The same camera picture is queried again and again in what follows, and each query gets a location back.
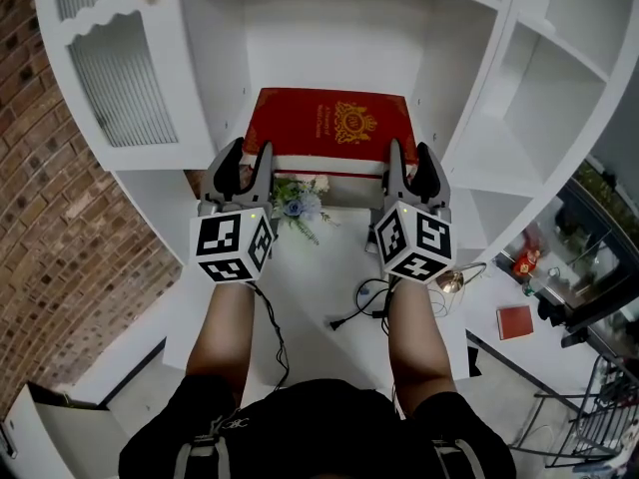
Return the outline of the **white blue flower bouquet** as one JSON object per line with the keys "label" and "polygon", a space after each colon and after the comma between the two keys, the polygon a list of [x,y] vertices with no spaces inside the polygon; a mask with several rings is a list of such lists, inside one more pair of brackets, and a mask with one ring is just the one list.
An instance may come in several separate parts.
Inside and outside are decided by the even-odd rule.
{"label": "white blue flower bouquet", "polygon": [[297,230],[309,242],[320,241],[310,227],[318,220],[338,227],[323,208],[322,197],[328,193],[328,175],[285,174],[276,176],[272,194],[274,218]]}

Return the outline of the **person's black shirt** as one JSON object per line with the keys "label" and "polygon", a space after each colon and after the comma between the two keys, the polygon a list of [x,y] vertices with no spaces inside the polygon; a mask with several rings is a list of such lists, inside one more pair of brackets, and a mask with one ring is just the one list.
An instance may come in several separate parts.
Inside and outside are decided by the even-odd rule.
{"label": "person's black shirt", "polygon": [[374,390],[317,379],[245,408],[189,375],[121,451],[120,479],[516,479],[503,440],[455,392],[406,419]]}

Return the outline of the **white ribbed glass cabinet door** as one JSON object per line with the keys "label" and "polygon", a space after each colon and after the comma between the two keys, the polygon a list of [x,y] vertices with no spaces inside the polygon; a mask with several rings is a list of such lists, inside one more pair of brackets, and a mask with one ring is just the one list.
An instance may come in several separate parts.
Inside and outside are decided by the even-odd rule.
{"label": "white ribbed glass cabinet door", "polygon": [[182,0],[35,0],[56,82],[108,171],[194,170],[216,148]]}

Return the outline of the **person's right forearm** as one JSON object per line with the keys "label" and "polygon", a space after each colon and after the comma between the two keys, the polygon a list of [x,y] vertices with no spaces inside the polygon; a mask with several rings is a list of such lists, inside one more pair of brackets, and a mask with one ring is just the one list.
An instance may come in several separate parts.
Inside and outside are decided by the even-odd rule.
{"label": "person's right forearm", "polygon": [[388,311],[388,352],[399,406],[412,416],[426,399],[453,392],[448,353],[425,285],[402,279]]}

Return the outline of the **black device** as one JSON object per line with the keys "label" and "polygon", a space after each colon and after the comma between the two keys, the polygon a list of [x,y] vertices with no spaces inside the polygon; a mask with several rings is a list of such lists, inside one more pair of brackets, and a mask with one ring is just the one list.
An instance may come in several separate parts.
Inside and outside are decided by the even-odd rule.
{"label": "black device", "polygon": [[541,298],[538,302],[537,313],[543,321],[548,321],[552,327],[566,323],[567,315],[564,304],[555,305],[548,299]]}
{"label": "black device", "polygon": [[590,331],[587,327],[564,335],[560,341],[562,348],[569,348],[588,341]]}

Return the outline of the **small red booklet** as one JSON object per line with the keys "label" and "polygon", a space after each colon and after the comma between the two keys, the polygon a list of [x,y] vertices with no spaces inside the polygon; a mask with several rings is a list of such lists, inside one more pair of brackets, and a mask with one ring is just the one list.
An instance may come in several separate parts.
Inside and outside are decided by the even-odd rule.
{"label": "small red booklet", "polygon": [[497,327],[501,340],[510,340],[533,333],[533,320],[528,305],[504,306],[496,309]]}

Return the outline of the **person's left forearm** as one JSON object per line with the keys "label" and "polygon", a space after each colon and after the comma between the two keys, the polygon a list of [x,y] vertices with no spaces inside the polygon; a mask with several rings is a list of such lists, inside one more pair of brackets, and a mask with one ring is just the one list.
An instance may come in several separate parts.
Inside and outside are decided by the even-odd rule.
{"label": "person's left forearm", "polygon": [[255,291],[243,283],[218,284],[190,353],[187,375],[223,378],[239,407],[248,378],[255,319]]}

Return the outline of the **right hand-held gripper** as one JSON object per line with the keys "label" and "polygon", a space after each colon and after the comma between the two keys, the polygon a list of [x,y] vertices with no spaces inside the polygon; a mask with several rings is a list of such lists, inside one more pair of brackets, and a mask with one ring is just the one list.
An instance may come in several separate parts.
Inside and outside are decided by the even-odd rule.
{"label": "right hand-held gripper", "polygon": [[384,201],[393,204],[373,231],[384,275],[429,283],[454,266],[454,228],[407,203],[417,196],[430,209],[448,209],[450,185],[431,148],[420,143],[416,151],[417,170],[408,184],[403,148],[398,139],[391,140],[382,187]]}

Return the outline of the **dark framed window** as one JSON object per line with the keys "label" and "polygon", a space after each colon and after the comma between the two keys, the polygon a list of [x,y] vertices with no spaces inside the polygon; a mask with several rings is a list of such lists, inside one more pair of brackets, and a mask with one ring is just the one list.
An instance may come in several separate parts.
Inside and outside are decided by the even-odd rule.
{"label": "dark framed window", "polygon": [[[535,270],[512,268],[540,250]],[[587,327],[601,353],[639,360],[639,206],[613,175],[584,161],[530,224],[494,259],[522,286],[535,278],[538,301],[564,304],[564,335]]]}

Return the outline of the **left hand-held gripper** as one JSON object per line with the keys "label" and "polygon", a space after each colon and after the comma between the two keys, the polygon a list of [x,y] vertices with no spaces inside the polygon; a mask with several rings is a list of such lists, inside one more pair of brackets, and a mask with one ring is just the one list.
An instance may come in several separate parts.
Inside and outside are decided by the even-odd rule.
{"label": "left hand-held gripper", "polygon": [[190,222],[190,262],[215,283],[258,280],[271,257],[273,146],[266,142],[243,190],[244,138],[227,144],[201,181],[198,215]]}

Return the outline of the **red gold-embossed book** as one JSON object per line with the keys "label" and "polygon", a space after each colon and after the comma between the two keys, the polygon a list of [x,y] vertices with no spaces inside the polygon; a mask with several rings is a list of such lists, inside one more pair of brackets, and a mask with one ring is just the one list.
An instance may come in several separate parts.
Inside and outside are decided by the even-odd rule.
{"label": "red gold-embossed book", "polygon": [[271,143],[277,172],[379,178],[392,140],[403,149],[406,170],[414,171],[416,142],[401,96],[264,88],[248,125],[242,163],[253,167],[262,146]]}

